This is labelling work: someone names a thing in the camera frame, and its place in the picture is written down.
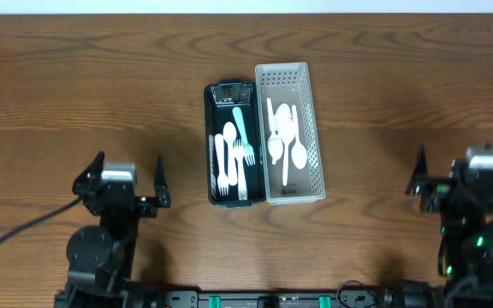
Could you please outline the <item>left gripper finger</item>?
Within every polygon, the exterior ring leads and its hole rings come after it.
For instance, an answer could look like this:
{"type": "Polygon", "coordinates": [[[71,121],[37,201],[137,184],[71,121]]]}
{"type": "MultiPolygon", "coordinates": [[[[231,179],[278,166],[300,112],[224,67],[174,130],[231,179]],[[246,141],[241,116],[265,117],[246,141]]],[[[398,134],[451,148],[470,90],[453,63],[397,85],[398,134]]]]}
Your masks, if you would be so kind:
{"type": "Polygon", "coordinates": [[[164,175],[163,157],[159,155],[157,157],[157,166],[154,175],[154,191],[157,199],[157,207],[169,208],[171,203],[169,187],[164,175]]]}
{"type": "Polygon", "coordinates": [[[104,151],[99,151],[92,162],[85,170],[77,177],[78,184],[87,184],[98,181],[104,168],[104,151]]]}

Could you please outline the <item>white fork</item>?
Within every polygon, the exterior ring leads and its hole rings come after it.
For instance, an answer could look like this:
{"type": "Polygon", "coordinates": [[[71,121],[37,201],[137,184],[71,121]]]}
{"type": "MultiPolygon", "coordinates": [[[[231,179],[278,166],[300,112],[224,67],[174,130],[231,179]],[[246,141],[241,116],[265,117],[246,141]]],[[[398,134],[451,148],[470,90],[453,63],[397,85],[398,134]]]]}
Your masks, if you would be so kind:
{"type": "Polygon", "coordinates": [[[233,143],[233,153],[237,162],[237,180],[238,180],[238,198],[239,200],[247,200],[247,181],[244,171],[244,148],[241,139],[236,139],[233,143]]]}
{"type": "Polygon", "coordinates": [[[235,125],[228,121],[223,127],[223,138],[228,147],[228,179],[231,186],[235,186],[238,183],[237,167],[235,164],[235,157],[233,153],[233,143],[236,139],[235,125]]]}
{"type": "Polygon", "coordinates": [[[220,133],[214,136],[215,149],[217,154],[217,187],[221,196],[227,196],[229,194],[229,179],[225,172],[225,159],[224,159],[224,139],[220,133]]]}

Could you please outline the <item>white fork basket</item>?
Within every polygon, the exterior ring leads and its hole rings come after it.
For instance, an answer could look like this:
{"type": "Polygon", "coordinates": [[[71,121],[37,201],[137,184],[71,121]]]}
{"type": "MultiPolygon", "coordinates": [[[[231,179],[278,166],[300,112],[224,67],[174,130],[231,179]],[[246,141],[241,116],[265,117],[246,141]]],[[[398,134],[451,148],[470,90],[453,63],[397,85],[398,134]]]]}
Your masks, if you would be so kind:
{"type": "Polygon", "coordinates": [[[246,164],[248,166],[254,166],[256,164],[254,149],[248,142],[248,138],[247,138],[248,135],[247,135],[246,126],[245,126],[244,117],[241,108],[234,107],[232,109],[232,112],[235,119],[235,123],[240,132],[241,140],[243,141],[244,159],[246,161],[246,164]]]}

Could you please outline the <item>black plastic mesh basket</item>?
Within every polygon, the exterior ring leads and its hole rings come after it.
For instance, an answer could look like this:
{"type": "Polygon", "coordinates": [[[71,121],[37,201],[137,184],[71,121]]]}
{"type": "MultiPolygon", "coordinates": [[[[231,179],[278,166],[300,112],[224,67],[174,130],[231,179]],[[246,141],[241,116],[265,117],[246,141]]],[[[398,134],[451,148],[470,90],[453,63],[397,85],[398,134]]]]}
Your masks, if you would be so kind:
{"type": "MultiPolygon", "coordinates": [[[[222,80],[204,89],[205,143],[207,163],[208,200],[216,206],[228,208],[249,207],[265,200],[264,164],[261,157],[261,132],[258,115],[258,94],[256,84],[243,80],[222,80]],[[229,185],[229,194],[221,196],[217,187],[217,154],[214,136],[223,133],[224,124],[235,123],[232,109],[240,107],[246,126],[248,142],[254,149],[254,166],[248,166],[245,159],[244,171],[247,184],[247,200],[239,200],[238,186],[229,185]]],[[[224,147],[225,172],[228,170],[228,148],[224,147]]]]}

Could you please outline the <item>white spoon with upper handle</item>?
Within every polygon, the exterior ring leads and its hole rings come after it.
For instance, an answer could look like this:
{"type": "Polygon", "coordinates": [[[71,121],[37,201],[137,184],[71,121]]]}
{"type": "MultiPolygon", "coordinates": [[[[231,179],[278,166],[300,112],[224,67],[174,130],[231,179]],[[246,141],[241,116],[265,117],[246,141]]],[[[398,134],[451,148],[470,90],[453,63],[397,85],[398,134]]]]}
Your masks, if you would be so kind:
{"type": "Polygon", "coordinates": [[[275,165],[277,161],[282,157],[283,143],[282,140],[277,136],[275,130],[273,106],[270,98],[267,98],[266,104],[268,109],[268,124],[270,130],[270,137],[268,138],[268,152],[271,157],[271,163],[275,165]]]}

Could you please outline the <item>white spoon bowl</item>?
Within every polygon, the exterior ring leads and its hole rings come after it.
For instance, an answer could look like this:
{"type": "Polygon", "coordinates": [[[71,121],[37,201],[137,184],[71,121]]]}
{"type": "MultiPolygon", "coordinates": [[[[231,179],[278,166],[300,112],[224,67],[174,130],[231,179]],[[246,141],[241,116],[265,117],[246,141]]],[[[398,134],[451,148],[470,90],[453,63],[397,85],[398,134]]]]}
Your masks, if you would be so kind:
{"type": "Polygon", "coordinates": [[[294,166],[303,169],[307,163],[306,148],[300,142],[299,116],[295,105],[292,106],[292,117],[294,122],[294,145],[291,151],[294,166]]]}

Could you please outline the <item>clear plastic mesh basket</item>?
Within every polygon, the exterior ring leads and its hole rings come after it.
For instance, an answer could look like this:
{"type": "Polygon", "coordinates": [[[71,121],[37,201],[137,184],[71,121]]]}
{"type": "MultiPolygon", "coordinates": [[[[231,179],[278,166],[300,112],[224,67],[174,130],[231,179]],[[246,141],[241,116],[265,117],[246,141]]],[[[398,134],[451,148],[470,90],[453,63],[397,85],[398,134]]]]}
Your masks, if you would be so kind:
{"type": "Polygon", "coordinates": [[[312,88],[305,62],[259,64],[255,68],[258,92],[258,115],[261,132],[261,156],[264,164],[266,199],[272,205],[304,204],[325,197],[323,166],[318,142],[312,88]],[[270,130],[266,100],[270,98],[275,113],[280,104],[295,105],[299,116],[300,142],[307,151],[307,163],[297,169],[292,159],[294,140],[288,148],[288,184],[282,184],[282,157],[275,165],[268,152],[270,130]]]}

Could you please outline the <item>white spoon pointing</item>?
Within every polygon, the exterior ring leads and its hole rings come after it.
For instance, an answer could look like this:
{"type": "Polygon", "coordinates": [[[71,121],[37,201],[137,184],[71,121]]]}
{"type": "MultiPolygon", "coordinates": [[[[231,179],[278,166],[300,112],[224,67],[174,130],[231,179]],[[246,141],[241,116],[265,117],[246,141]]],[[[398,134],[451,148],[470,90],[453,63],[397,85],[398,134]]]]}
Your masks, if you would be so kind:
{"type": "Polygon", "coordinates": [[[286,186],[288,184],[288,166],[289,166],[289,154],[288,148],[290,143],[294,140],[294,121],[288,117],[281,117],[279,119],[279,136],[282,140],[283,150],[283,163],[282,163],[282,184],[286,186]]]}

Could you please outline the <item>white spoon pile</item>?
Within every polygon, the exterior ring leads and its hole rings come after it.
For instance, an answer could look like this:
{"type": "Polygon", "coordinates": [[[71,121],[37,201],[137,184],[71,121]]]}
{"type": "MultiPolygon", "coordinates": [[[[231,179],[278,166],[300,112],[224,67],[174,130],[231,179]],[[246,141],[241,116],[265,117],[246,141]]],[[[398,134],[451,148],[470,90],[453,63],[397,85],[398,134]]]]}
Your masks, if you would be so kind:
{"type": "Polygon", "coordinates": [[[275,113],[275,124],[280,126],[285,118],[292,118],[292,111],[288,104],[280,104],[275,113]]]}

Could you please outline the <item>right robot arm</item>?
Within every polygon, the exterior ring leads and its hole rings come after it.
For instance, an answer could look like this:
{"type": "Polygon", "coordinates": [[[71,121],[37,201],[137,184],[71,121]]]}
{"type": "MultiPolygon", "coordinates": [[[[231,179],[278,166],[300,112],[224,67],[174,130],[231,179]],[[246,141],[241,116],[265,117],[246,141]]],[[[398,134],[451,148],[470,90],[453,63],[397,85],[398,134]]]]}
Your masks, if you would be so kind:
{"type": "Polygon", "coordinates": [[[406,193],[420,199],[421,211],[441,217],[441,305],[493,307],[493,148],[468,148],[446,177],[429,174],[419,149],[406,193]]]}

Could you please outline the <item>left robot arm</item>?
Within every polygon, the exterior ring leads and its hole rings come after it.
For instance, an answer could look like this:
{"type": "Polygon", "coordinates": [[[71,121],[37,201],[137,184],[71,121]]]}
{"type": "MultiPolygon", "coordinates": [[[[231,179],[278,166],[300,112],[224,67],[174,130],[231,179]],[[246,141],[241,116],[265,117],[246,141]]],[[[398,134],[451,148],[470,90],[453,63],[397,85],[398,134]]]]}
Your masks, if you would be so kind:
{"type": "Polygon", "coordinates": [[[73,194],[89,212],[100,218],[69,239],[66,255],[68,281],[55,296],[55,307],[162,307],[157,287],[131,280],[141,218],[157,217],[170,207],[163,159],[157,159],[154,195],[135,194],[136,165],[104,163],[101,151],[74,180],[73,194]]]}

